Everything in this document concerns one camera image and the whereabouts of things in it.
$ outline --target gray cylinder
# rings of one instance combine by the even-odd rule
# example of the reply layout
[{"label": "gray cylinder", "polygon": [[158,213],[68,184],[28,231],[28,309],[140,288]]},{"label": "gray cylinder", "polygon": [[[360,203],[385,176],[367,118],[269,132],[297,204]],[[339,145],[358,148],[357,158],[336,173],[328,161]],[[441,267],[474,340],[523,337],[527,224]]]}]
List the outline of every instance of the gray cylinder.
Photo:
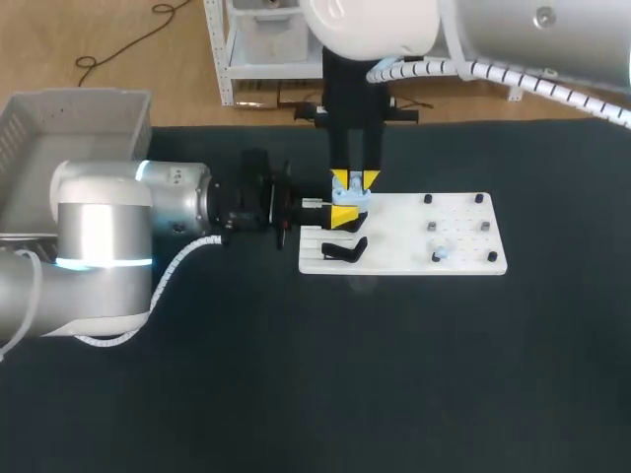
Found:
[{"label": "gray cylinder", "polygon": [[[456,0],[456,5],[470,61],[630,89],[631,1]],[[448,55],[445,44],[440,34],[430,55]]]},{"label": "gray cylinder", "polygon": [[[42,263],[28,336],[119,335],[140,328],[151,300],[151,194],[134,179],[80,176],[61,184],[56,265]],[[34,290],[25,257],[0,252],[0,340],[24,319]]]},{"label": "gray cylinder", "polygon": [[61,165],[51,183],[51,208],[56,212],[56,192],[68,178],[107,175],[135,178],[149,187],[153,199],[152,228],[162,237],[204,237],[210,234],[207,198],[210,169],[200,163],[143,161],[73,163]]}]

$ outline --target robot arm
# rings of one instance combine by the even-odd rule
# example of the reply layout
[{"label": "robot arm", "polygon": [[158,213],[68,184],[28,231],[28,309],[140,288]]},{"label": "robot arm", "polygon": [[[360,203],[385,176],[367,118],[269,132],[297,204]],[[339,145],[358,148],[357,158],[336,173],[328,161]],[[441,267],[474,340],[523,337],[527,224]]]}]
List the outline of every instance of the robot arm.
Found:
[{"label": "robot arm", "polygon": [[[76,336],[95,346],[119,345],[145,324],[186,255],[206,244],[227,244],[233,233],[272,228],[281,249],[292,226],[331,229],[357,219],[356,207],[294,206],[305,191],[318,197],[312,187],[291,185],[289,167],[272,172],[259,151],[244,152],[238,175],[221,183],[197,163],[61,165],[50,185],[58,226],[55,264],[0,252],[0,340],[14,337],[0,349],[0,360],[23,337]],[[153,235],[198,239],[174,259],[152,297]]]},{"label": "robot arm", "polygon": [[34,267],[0,252],[0,338],[18,331],[37,291],[26,336],[107,336],[140,328],[151,297],[149,189],[133,179],[82,176],[59,190],[57,264]]},{"label": "robot arm", "polygon": [[601,89],[630,89],[631,2],[301,0],[325,47],[354,60],[450,57]]}]

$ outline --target white pegboard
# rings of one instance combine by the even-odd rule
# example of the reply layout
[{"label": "white pegboard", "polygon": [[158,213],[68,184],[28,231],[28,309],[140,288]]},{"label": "white pegboard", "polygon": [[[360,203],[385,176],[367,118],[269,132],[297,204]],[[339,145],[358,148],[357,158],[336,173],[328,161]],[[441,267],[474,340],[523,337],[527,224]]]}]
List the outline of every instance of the white pegboard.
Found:
[{"label": "white pegboard", "polygon": [[[373,194],[368,219],[356,234],[303,227],[300,238],[300,271],[304,274],[355,276],[500,276],[508,263],[495,219],[491,196],[482,193]],[[319,200],[304,200],[304,207],[321,206]],[[430,223],[436,230],[430,232]],[[488,232],[482,224],[490,224]],[[361,237],[368,248],[354,264],[324,259],[321,245],[331,242],[353,248]],[[449,257],[439,262],[432,255],[439,247]],[[490,252],[497,260],[488,260]]]}]

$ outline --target metal shelf rack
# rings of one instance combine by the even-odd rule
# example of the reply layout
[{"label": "metal shelf rack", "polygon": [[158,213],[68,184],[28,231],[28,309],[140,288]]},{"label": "metal shelf rack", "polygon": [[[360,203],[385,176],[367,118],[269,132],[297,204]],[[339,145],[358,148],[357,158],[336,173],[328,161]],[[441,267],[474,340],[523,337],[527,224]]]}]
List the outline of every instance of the metal shelf rack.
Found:
[{"label": "metal shelf rack", "polygon": [[[309,58],[305,62],[285,64],[248,64],[245,61],[243,39],[237,22],[228,15],[228,35],[224,30],[224,1],[204,0],[206,23],[212,47],[217,84],[222,105],[235,104],[233,80],[257,79],[321,79],[321,44],[311,35]],[[518,88],[509,90],[509,101],[521,101],[524,92]]]}]

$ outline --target dark tabletop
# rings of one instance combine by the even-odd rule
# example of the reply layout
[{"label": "dark tabletop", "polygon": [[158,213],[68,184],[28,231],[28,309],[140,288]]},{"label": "dark tabletop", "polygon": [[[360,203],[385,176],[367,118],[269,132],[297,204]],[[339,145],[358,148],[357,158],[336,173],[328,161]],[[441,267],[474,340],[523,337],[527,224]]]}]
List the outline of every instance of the dark tabletop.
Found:
[{"label": "dark tabletop", "polygon": [[[329,179],[312,129],[159,128],[150,157],[221,176],[247,147]],[[297,232],[201,249],[128,344],[7,357],[0,470],[628,472],[631,133],[390,128],[374,189],[491,192],[507,275],[357,290],[300,275]],[[182,246],[156,243],[156,278]]]}]

